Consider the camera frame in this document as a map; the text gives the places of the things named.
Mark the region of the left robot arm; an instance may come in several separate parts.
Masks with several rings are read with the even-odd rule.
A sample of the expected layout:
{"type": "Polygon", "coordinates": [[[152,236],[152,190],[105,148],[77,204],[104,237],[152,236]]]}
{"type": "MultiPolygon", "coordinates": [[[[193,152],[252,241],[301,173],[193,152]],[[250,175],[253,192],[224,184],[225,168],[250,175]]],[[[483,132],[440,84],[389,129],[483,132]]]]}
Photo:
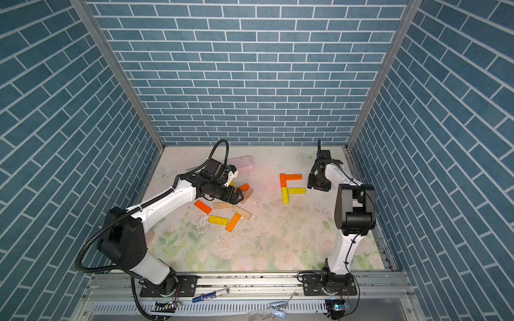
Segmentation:
{"type": "Polygon", "coordinates": [[[173,294],[176,272],[149,252],[146,234],[167,215],[199,197],[238,204],[244,199],[242,191],[230,185],[237,176],[236,166],[209,159],[201,170],[178,175],[172,187],[154,198],[128,209],[112,208],[104,222],[107,230],[96,245],[98,251],[116,268],[156,286],[160,295],[173,294]]]}

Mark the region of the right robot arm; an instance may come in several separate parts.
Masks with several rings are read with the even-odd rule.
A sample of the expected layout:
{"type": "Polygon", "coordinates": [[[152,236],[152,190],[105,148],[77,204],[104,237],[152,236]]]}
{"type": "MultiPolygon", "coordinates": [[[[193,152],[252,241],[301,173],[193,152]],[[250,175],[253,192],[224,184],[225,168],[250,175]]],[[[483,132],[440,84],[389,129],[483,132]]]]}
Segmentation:
{"type": "Polygon", "coordinates": [[[305,294],[322,291],[330,296],[354,295],[357,283],[350,272],[350,263],[358,244],[376,226],[375,189],[351,177],[343,168],[343,162],[332,158],[331,152],[321,147],[307,187],[322,192],[337,190],[334,222],[339,234],[321,269],[320,280],[303,281],[305,294]]]}

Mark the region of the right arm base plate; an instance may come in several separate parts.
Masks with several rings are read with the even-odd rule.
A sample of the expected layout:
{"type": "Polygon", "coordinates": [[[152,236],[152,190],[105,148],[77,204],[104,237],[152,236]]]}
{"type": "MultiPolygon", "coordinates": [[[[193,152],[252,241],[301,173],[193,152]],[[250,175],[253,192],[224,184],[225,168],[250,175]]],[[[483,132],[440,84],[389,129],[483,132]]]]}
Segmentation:
{"type": "Polygon", "coordinates": [[[349,275],[322,276],[314,272],[298,273],[305,296],[356,296],[357,284],[349,275]]]}

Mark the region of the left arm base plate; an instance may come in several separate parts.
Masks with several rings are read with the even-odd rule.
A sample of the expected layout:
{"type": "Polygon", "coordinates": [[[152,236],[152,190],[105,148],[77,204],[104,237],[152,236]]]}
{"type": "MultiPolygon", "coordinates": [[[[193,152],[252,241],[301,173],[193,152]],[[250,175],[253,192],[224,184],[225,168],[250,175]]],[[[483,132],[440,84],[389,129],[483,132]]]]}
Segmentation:
{"type": "Polygon", "coordinates": [[[139,282],[140,285],[142,285],[140,297],[194,297],[198,279],[199,277],[195,275],[178,275],[168,277],[160,284],[153,284],[150,281],[143,279],[139,282]]]}

